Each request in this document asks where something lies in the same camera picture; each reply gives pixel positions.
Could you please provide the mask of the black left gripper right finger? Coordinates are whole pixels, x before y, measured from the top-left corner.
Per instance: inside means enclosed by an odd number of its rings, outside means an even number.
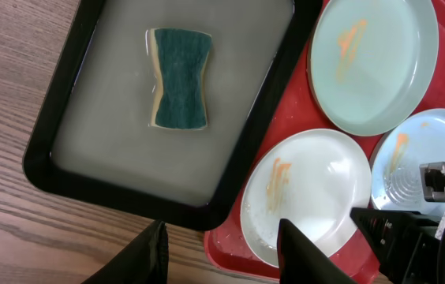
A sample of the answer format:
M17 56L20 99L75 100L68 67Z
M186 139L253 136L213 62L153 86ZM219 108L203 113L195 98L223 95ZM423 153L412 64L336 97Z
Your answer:
M289 219L280 219L277 254L280 284L355 284Z

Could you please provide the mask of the light blue plate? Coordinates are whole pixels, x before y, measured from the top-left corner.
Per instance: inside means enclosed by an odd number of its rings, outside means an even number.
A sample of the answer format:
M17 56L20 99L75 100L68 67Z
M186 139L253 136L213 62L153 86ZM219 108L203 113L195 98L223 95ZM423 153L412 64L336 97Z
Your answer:
M440 217L445 203L424 199L420 165L445 162L445 109L425 110L386 133L373 151L372 206Z

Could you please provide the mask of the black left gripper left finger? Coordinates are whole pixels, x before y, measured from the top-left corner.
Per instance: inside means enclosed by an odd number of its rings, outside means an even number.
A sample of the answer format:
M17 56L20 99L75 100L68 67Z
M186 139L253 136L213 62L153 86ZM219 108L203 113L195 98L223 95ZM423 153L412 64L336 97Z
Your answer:
M167 284L166 223L155 220L83 284Z

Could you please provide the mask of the white plate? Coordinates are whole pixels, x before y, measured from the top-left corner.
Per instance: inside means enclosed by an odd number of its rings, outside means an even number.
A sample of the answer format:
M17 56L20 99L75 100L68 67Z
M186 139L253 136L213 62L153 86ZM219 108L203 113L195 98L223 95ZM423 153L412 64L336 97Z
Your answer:
M253 254L277 267L280 219L289 219L325 256L357 227L367 207L371 170L359 144L333 129L311 129L276 144L253 170L242 196L241 230Z

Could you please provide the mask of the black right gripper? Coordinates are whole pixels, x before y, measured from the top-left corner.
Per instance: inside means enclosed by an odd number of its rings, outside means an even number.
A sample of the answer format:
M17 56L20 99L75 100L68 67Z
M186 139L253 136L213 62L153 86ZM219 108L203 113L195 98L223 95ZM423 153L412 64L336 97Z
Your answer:
M439 220L415 211L354 207L350 217L393 283L445 283L445 246L436 238Z

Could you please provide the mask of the green and yellow sponge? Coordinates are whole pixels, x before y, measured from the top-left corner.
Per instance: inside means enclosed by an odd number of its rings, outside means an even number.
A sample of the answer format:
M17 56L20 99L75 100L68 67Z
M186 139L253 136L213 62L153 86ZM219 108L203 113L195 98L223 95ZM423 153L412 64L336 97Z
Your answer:
M151 125L164 129L203 129L208 125L204 98L204 70L212 46L211 35L180 28L148 32L156 85Z

